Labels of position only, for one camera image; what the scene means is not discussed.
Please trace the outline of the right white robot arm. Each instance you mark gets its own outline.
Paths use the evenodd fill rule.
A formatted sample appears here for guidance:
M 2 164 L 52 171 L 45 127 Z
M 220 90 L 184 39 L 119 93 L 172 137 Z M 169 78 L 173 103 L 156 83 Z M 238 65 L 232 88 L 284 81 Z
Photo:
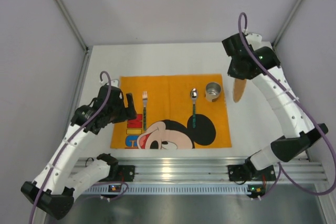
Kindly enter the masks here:
M 328 133 L 324 123 L 317 130 L 306 113 L 291 99 L 294 93 L 271 48 L 264 46 L 253 51 L 258 60 L 254 62 L 239 34 L 224 39 L 222 44 L 231 57 L 228 75 L 252 81 L 275 113 L 283 133 L 282 137 L 245 160 L 243 167 L 250 177 L 258 176 L 275 163 L 292 160 L 321 139 L 322 133 Z

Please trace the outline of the metal cup with beige sleeve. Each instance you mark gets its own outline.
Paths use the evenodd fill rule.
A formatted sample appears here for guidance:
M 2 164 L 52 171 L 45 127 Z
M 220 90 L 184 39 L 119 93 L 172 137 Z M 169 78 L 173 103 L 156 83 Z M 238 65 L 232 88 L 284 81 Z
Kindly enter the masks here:
M 210 82 L 205 87 L 205 98 L 209 102 L 215 102 L 222 91 L 222 87 L 217 82 Z

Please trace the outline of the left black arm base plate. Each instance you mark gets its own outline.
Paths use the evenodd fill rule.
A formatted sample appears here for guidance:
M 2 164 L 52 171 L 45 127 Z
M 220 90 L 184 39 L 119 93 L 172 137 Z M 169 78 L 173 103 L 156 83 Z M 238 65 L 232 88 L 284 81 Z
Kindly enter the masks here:
M 110 169 L 108 176 L 103 182 L 132 182 L 135 176 L 135 166 L 119 165 Z

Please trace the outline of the fork with teal handle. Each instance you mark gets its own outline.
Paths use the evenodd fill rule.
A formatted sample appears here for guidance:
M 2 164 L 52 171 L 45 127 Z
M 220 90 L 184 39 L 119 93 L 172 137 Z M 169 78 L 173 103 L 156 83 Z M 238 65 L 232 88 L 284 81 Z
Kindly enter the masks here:
M 142 103 L 143 103 L 143 130 L 146 131 L 147 126 L 146 126 L 146 107 L 147 107 L 147 102 L 148 102 L 148 92 L 143 91 L 142 94 Z

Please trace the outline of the orange cartoon mouse placemat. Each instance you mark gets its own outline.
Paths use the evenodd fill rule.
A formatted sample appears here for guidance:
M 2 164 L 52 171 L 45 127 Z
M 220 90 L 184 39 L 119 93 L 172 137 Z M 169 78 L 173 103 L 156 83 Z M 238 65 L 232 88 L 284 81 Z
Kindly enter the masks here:
M 222 85 L 222 75 L 121 77 L 121 89 L 133 95 L 137 117 L 114 125 L 111 148 L 194 149 L 230 148 L 227 106 L 224 93 L 215 102 L 205 98 L 210 82 Z M 190 91 L 196 88 L 196 128 L 192 127 Z M 148 92 L 146 131 L 143 130 L 143 91 Z

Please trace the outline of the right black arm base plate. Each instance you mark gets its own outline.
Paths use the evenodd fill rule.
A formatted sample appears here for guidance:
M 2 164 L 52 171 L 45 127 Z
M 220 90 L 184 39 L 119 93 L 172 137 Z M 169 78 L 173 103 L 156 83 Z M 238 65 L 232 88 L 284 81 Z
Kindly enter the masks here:
M 274 167 L 268 166 L 262 170 L 256 170 L 246 164 L 228 165 L 228 175 L 231 182 L 272 182 L 276 180 Z

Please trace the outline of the round woven wicker plate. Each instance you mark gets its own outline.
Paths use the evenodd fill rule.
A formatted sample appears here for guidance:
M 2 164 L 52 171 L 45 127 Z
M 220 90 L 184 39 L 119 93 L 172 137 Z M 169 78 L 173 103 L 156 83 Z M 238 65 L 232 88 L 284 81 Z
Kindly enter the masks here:
M 247 84 L 247 79 L 235 79 L 234 80 L 234 85 L 233 85 L 233 101 L 235 103 L 238 103 L 245 91 L 246 88 L 246 84 Z

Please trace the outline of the spoon with teal handle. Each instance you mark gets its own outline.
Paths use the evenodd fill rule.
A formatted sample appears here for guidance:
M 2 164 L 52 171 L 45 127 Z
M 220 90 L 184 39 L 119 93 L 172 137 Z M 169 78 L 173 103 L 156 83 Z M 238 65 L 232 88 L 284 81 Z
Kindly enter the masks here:
M 198 91 L 196 88 L 193 88 L 190 91 L 190 97 L 191 97 L 192 104 L 193 104 L 192 127 L 196 128 L 196 101 L 198 98 Z

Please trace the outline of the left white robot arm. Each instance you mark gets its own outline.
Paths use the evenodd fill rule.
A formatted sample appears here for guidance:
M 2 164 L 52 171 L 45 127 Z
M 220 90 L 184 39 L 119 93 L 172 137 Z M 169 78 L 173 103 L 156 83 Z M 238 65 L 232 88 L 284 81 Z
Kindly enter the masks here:
M 136 119 L 131 93 L 110 84 L 103 85 L 88 105 L 76 109 L 66 135 L 46 167 L 31 182 L 24 182 L 23 195 L 51 217 L 60 220 L 71 210 L 76 199 L 95 183 L 113 180 L 119 173 L 119 162 L 110 154 L 100 154 L 82 171 L 71 176 L 80 154 L 102 128 Z

